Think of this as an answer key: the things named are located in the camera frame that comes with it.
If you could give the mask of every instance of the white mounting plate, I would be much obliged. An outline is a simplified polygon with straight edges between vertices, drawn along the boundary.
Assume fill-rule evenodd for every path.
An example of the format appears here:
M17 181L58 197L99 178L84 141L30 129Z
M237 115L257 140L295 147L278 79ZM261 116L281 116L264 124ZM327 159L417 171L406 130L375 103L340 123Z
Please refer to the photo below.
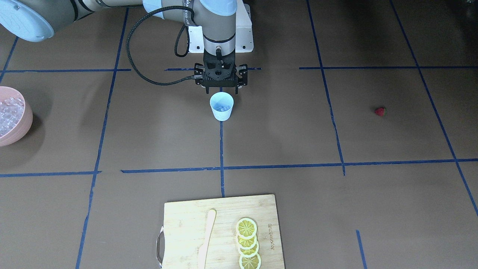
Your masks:
M236 12L236 53L251 52L254 49L252 38L252 21L250 19L250 6L238 1ZM189 52L203 53L203 27L189 26Z

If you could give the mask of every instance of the plastic cup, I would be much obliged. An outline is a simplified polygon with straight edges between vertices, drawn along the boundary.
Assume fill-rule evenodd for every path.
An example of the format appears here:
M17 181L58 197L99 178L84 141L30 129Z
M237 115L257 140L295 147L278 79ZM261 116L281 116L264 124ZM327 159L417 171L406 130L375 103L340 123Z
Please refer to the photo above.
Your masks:
M25 101L25 109L23 110L23 115L17 125L4 136L0 136L0 146L10 145L20 140L20 138L28 132L33 121L32 109L23 95L13 88L0 86L0 101L10 97L20 98Z
M211 96L209 101L214 117L223 122L231 116L232 106L234 106L234 99L227 92L217 92Z

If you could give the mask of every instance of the wooden cutting board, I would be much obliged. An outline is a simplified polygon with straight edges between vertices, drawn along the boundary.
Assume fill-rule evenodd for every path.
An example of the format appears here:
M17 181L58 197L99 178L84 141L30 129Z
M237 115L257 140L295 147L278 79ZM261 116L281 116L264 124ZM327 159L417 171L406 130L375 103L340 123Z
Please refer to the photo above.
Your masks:
M273 194L165 203L163 268L197 269L197 253L204 243L210 209L215 209L217 214L209 241L206 269L240 268L235 227L243 217L257 223L261 269L284 269Z

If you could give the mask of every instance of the floor tile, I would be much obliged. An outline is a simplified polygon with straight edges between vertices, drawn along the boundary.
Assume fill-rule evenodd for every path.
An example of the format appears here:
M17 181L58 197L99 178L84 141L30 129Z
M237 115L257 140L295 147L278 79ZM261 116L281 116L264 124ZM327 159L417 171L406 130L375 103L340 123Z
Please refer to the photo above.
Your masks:
M111 72L7 73L2 85L21 92L33 124L18 142L0 147L1 173L92 171Z
M324 66L414 66L388 1L311 1Z
M478 162L460 162L461 171L467 181L475 203L478 202Z
M286 268L360 268L356 227L340 214L340 167L226 170L224 178L226 197L275 194Z
M285 263L474 268L478 219L454 164L226 170L226 196L276 195Z
M98 175L81 268L157 268L164 203L221 197L219 171Z
M223 123L225 166L340 162L319 70L257 70L250 79Z
M478 158L478 70L423 69L457 158Z
M209 98L193 81L162 87L119 72L100 169L219 166L219 122Z
M273 70L319 65L306 1L261 0L249 4L254 51L236 54L238 64Z
M10 70L114 68L125 9L94 13L34 43L18 40Z
M454 163L347 167L369 268L478 264L478 218Z
M0 267L75 268L90 176L0 180Z
M393 1L418 64L478 65L476 22L467 18L465 1Z
M0 26L0 70L3 70L5 63L7 62L14 41L15 36L3 26Z
M326 77L345 162L452 158L417 70L327 70ZM383 117L374 114L381 106Z

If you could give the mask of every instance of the brown floor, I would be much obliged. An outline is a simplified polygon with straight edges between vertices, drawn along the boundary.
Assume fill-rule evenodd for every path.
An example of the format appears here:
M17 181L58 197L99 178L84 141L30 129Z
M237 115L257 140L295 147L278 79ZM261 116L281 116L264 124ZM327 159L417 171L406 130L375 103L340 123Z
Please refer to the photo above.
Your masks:
M165 202L266 193L288 269L478 268L478 27L457 2L250 1L255 70L223 123L193 82L130 70L142 8L41 43L0 27L0 85L34 113L0 148L0 268L157 268ZM180 27L138 28L147 76L202 62L174 56Z

